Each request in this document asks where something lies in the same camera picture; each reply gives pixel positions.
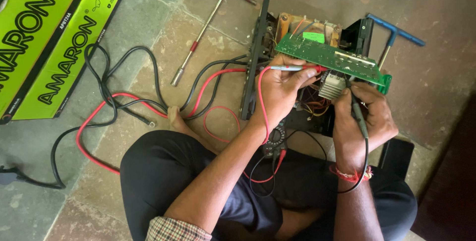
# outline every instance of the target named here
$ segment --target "green label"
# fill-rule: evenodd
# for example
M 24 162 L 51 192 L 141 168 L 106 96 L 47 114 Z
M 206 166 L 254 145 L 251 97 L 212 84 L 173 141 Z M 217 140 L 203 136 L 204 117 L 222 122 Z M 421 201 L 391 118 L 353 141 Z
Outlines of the green label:
M 84 49 L 100 41 L 117 0 L 81 0 L 14 120 L 52 118 L 84 65 Z
M 0 112 L 15 95 L 73 0 L 8 0 L 0 12 Z M 11 102 L 16 104 L 10 110 Z
M 304 32 L 304 33 L 302 33 L 302 37 L 304 37 L 305 39 L 312 40 L 312 41 L 317 41 L 319 43 L 324 43 L 324 34 Z

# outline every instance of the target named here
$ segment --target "circuit board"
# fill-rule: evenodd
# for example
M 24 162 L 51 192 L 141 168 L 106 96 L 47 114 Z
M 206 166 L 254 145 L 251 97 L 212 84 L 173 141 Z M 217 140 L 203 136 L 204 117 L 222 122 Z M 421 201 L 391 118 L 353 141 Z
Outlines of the circuit board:
M 385 86 L 375 60 L 287 33 L 276 51 Z

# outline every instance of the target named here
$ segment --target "hand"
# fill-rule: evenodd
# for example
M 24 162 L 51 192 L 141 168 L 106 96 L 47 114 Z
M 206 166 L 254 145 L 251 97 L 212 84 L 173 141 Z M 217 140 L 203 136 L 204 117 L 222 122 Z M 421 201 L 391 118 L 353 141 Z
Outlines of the hand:
M 269 65 L 306 65 L 306 61 L 291 59 L 280 54 Z M 263 96 L 270 130 L 275 128 L 289 114 L 296 102 L 298 89 L 314 83 L 317 74 L 314 68 L 298 72 L 269 69 L 263 74 L 261 79 L 261 95 Z M 255 85 L 257 88 L 258 77 L 255 79 Z M 256 93 L 256 98 L 255 112 L 250 122 L 264 125 L 265 119 L 261 103 L 259 102 L 258 92 Z
M 366 118 L 369 152 L 398 134 L 398 128 L 392 119 L 385 96 L 374 87 L 353 82 L 352 92 L 368 107 Z M 334 123 L 334 146 L 336 163 L 343 173 L 361 171 L 365 159 L 365 141 L 362 132 L 351 116 L 352 98 L 350 90 L 345 88 L 342 95 L 333 101 L 336 119 Z

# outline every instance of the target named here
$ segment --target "black pants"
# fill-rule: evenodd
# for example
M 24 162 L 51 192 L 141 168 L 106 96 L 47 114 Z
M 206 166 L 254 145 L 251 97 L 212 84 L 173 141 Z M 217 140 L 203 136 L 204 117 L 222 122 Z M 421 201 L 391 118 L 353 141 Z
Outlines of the black pants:
M 257 152 L 247 173 L 260 157 Z M 162 216 L 214 158 L 215 154 L 194 138 L 167 130 L 149 132 L 129 148 L 121 162 L 120 180 L 134 241 L 145 240 L 150 220 Z M 384 238 L 401 240 L 417 214 L 416 199 L 400 178 L 376 167 L 373 173 L 370 186 Z M 262 162 L 253 172 L 253 179 L 262 180 L 270 175 L 270 162 Z M 271 190 L 272 181 L 252 185 L 257 193 L 264 195 Z M 272 197 L 254 195 L 248 179 L 242 175 L 220 218 L 238 221 L 250 231 L 275 234 L 282 224 L 282 204 L 322 208 L 327 210 L 324 215 L 294 240 L 332 240 L 336 207 L 336 194 L 332 192 L 336 190 L 337 177 L 328 171 L 323 160 L 288 151 L 276 174 Z

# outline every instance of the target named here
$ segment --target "blue wire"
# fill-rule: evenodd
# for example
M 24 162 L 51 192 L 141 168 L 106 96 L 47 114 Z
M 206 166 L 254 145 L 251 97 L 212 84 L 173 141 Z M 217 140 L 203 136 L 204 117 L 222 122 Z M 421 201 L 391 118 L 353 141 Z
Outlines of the blue wire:
M 304 31 L 306 31 L 307 28 L 309 28 L 309 26 L 311 26 L 311 25 L 313 25 L 313 24 L 314 24 L 314 22 L 308 24 L 308 25 L 307 25 L 306 27 L 304 27 L 304 29 L 302 29 L 302 31 L 300 31 L 297 35 L 302 34 Z

